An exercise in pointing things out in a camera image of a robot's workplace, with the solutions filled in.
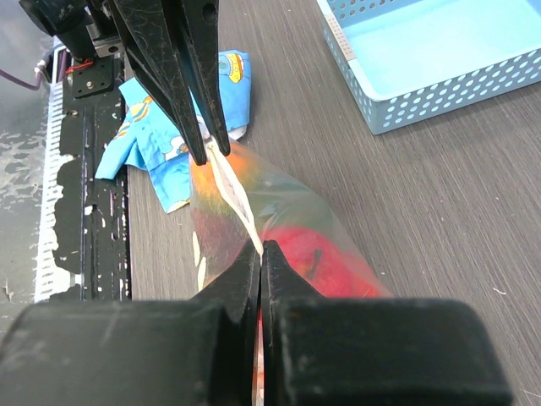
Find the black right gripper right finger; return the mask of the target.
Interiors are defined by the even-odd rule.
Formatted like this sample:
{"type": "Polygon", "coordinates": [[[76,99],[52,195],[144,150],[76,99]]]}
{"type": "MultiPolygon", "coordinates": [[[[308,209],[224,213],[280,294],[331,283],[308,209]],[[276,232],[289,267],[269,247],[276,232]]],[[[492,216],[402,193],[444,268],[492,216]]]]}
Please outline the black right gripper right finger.
{"type": "Polygon", "coordinates": [[[265,243],[267,405],[510,405],[479,315],[454,299],[328,299],[265,243]]]}

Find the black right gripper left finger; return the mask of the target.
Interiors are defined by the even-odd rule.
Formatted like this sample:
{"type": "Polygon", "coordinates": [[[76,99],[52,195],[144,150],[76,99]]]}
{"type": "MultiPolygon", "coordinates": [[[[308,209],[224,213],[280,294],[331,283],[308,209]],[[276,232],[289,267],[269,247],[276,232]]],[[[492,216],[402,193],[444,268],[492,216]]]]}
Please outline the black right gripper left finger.
{"type": "Polygon", "coordinates": [[[260,258],[192,299],[27,307],[1,345],[4,405],[253,405],[260,258]]]}

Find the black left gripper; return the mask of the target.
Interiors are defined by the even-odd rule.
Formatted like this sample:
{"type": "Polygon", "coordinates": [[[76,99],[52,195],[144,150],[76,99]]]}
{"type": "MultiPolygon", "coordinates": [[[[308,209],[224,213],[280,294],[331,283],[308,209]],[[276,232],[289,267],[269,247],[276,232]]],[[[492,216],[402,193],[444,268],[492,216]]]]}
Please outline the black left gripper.
{"type": "Polygon", "coordinates": [[[195,163],[207,163],[187,77],[161,1],[28,0],[19,5],[38,29],[67,48],[71,65],[63,75],[72,78],[74,98],[112,91],[114,57],[124,48],[135,78],[175,124],[195,163]]]}

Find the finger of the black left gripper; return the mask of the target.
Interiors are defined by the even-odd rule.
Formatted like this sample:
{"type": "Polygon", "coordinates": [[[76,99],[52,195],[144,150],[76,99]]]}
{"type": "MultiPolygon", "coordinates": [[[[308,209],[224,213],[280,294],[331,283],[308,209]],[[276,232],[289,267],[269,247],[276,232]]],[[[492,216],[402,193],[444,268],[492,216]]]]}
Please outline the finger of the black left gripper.
{"type": "Polygon", "coordinates": [[[183,42],[188,52],[189,88],[207,129],[215,137],[219,151],[228,156],[231,148],[219,89],[219,3],[186,0],[180,5],[183,12],[183,42]]]}

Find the clear polka dot zip bag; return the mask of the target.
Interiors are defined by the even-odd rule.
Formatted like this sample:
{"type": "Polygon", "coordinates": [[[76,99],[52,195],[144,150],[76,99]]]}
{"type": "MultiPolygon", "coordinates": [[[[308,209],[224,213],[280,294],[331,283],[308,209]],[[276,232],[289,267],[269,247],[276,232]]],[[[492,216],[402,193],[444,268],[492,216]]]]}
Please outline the clear polka dot zip bag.
{"type": "Polygon", "coordinates": [[[199,295],[224,300],[244,335],[227,346],[210,405],[250,405],[264,394],[260,266],[266,242],[291,267],[281,288],[331,298],[384,298],[388,289],[358,251],[329,204],[308,186],[239,143],[228,156],[205,145],[192,164],[191,214],[199,295]]]}

